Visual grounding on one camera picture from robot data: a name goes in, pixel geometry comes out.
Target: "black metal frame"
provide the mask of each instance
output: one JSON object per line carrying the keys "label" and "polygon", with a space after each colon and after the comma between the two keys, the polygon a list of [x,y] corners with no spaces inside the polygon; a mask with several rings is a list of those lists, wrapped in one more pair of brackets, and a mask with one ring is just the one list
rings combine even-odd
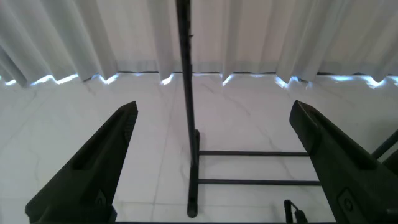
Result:
{"label": "black metal frame", "polygon": [[230,179],[199,179],[200,156],[282,156],[303,157],[306,152],[258,152],[258,151],[200,151],[200,133],[195,129],[192,93],[192,65],[190,55],[190,1],[177,0],[178,30],[183,70],[185,106],[187,110],[188,133],[191,151],[191,168],[188,191],[187,214],[193,218],[198,214],[199,184],[244,184],[244,185],[289,185],[289,186],[321,186],[319,181],[311,180],[230,180]]}

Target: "tile floor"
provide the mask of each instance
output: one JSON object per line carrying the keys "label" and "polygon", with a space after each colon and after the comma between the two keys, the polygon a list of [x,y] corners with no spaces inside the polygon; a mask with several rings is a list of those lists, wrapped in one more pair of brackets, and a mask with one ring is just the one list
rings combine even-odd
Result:
{"label": "tile floor", "polygon": [[[28,223],[25,204],[121,105],[139,116],[114,206],[119,221],[284,222],[287,198],[311,222],[333,221],[319,187],[201,185],[199,215],[186,216],[190,153],[181,74],[121,74],[28,88],[0,83],[0,223]],[[279,83],[274,75],[193,77],[201,150],[304,151],[289,124],[294,100],[311,104],[372,152],[398,127],[398,86],[361,78]],[[200,177],[317,180],[308,158],[205,157]]]}

